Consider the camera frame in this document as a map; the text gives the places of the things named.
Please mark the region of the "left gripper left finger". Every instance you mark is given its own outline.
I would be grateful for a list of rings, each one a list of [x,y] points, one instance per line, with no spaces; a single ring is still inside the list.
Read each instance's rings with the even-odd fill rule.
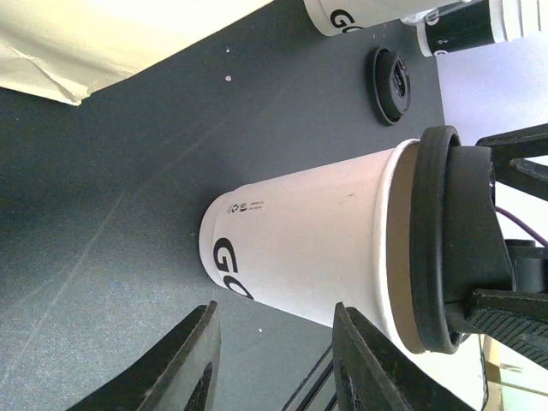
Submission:
[[[196,307],[133,365],[72,410],[212,410],[220,362],[217,303]]]

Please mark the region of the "kraft paper bag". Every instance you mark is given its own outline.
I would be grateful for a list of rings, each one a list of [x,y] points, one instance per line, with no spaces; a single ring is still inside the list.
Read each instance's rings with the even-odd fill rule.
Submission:
[[[79,105],[263,1],[3,1],[1,86]]]

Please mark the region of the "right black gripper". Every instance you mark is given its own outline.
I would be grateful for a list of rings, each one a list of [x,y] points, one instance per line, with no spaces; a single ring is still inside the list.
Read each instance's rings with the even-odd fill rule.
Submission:
[[[547,127],[533,126],[484,137],[476,146],[491,149],[496,180],[548,200],[547,166],[530,158],[547,155]],[[547,367],[547,248],[532,240],[506,240],[517,291],[476,289],[464,319],[538,366]]]

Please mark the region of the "black cup lid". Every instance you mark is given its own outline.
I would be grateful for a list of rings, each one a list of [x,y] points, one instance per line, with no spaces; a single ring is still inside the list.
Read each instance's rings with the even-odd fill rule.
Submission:
[[[476,289],[511,291],[515,273],[495,212],[491,150],[427,128],[414,166],[409,264],[415,323],[429,351],[453,354]]]

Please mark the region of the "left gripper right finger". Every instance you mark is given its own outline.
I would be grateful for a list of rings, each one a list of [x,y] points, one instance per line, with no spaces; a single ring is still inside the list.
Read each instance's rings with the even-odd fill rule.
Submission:
[[[335,305],[332,353],[340,410],[469,410],[359,310]]]

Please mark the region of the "single white paper cup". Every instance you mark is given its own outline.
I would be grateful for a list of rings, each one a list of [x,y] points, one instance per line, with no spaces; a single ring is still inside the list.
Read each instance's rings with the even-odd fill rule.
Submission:
[[[410,282],[415,139],[222,194],[203,216],[202,265],[232,292],[330,326],[358,309],[405,354],[422,354]]]

